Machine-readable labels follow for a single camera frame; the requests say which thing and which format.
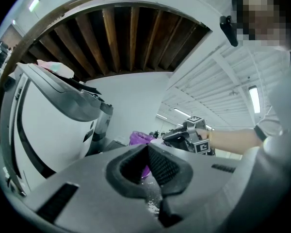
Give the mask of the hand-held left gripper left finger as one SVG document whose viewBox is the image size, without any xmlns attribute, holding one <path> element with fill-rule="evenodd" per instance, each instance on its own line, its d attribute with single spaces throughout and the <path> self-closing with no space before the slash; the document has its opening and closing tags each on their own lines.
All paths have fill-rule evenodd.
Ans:
<svg viewBox="0 0 291 233">
<path fill-rule="evenodd" d="M 24 200 L 37 225 L 56 233 L 158 233 L 163 226 L 146 200 L 122 196 L 106 176 L 113 159 L 143 147 L 88 156 L 52 175 Z"/>
</svg>

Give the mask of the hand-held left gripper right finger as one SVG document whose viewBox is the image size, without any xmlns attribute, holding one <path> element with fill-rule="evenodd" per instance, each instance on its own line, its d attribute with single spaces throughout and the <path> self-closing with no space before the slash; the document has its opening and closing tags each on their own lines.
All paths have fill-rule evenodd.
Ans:
<svg viewBox="0 0 291 233">
<path fill-rule="evenodd" d="M 229 182 L 240 160 L 148 144 L 148 165 L 161 192 L 159 220 L 150 233 L 184 222 Z"/>
</svg>

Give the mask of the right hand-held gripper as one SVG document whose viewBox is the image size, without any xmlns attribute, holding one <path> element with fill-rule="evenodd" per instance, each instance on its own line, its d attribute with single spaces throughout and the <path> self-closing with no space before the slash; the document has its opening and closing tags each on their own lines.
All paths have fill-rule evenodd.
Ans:
<svg viewBox="0 0 291 233">
<path fill-rule="evenodd" d="M 208 139 L 203 140 L 197 134 L 196 129 L 206 130 L 206 123 L 203 118 L 192 116 L 183 122 L 182 127 L 164 134 L 162 137 L 163 143 L 176 149 L 214 156 L 215 149 L 210 147 L 210 141 Z"/>
</svg>

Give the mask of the person's right hand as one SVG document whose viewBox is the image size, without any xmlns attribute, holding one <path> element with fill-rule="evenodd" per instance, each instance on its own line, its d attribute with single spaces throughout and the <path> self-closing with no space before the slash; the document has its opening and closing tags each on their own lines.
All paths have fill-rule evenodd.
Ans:
<svg viewBox="0 0 291 233">
<path fill-rule="evenodd" d="M 197 133 L 198 136 L 200 136 L 200 138 L 202 140 L 209 139 L 210 132 L 208 130 L 204 130 L 204 129 L 197 128 L 196 129 L 196 133 Z"/>
</svg>

